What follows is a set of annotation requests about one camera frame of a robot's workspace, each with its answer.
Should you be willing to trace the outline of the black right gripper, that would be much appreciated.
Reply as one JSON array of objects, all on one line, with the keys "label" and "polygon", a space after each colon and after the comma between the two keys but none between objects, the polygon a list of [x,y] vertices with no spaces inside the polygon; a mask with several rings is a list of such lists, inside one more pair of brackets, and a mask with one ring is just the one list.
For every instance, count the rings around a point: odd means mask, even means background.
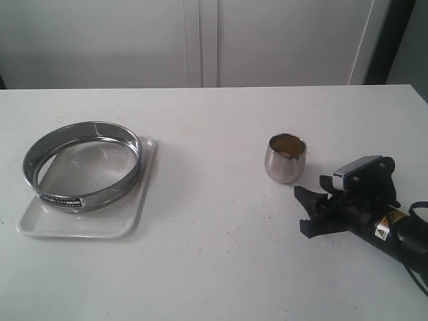
[{"label": "black right gripper", "polygon": [[300,233],[313,238],[352,231],[387,238],[391,229],[382,220],[388,208],[400,206],[392,179],[394,171],[393,158],[382,156],[357,174],[358,181],[357,177],[349,181],[346,184],[347,191],[333,187],[333,174],[321,175],[320,186],[331,194],[328,200],[327,194],[295,186],[294,196],[310,218],[300,220]]}]

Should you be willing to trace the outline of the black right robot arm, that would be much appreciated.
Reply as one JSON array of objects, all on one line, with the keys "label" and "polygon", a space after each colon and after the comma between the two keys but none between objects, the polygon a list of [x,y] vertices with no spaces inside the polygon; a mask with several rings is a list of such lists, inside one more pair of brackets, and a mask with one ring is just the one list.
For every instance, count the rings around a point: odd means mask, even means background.
[{"label": "black right robot arm", "polygon": [[361,157],[319,178],[323,193],[294,187],[309,218],[300,222],[308,238],[349,231],[405,264],[427,271],[427,224],[399,210],[389,156]]}]

